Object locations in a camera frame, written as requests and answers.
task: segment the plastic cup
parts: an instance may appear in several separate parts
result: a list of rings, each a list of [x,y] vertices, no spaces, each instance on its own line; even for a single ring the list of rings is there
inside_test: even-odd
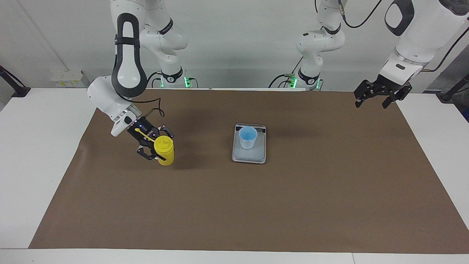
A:
[[[239,130],[239,139],[241,147],[251,149],[257,138],[257,130],[252,126],[245,126]]]

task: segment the yellow cap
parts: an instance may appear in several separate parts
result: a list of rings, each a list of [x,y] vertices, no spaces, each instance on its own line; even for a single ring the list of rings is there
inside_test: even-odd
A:
[[[159,136],[155,139],[155,150],[158,154],[167,154],[173,150],[173,140],[168,136]]]

